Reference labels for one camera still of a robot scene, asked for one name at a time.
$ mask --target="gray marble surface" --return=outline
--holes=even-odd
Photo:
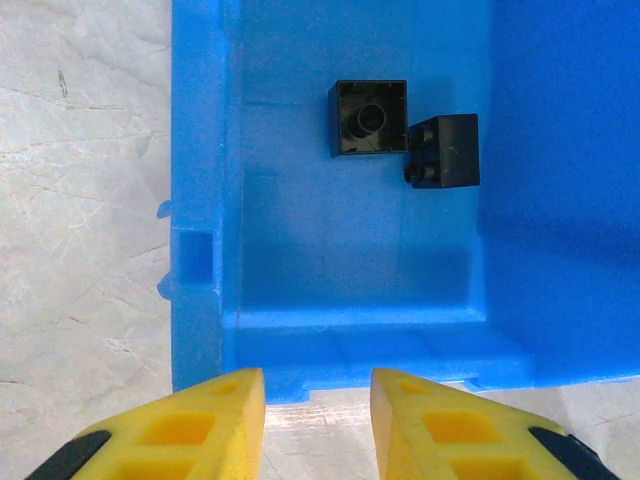
[[[170,391],[169,0],[0,2],[0,478]],[[492,393],[640,472],[640,382]],[[377,478],[368,392],[271,407],[264,479]]]

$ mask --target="blue plastic bin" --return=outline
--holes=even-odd
[[[639,374],[638,32],[634,1],[174,0],[174,388]],[[477,112],[481,186],[330,158],[339,79],[406,79],[410,124]]]

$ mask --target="yellow foam pad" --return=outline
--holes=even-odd
[[[74,480],[257,479],[262,371],[239,370],[93,425],[112,437]]]
[[[528,431],[558,424],[397,370],[374,370],[371,422],[381,480],[575,480]]]

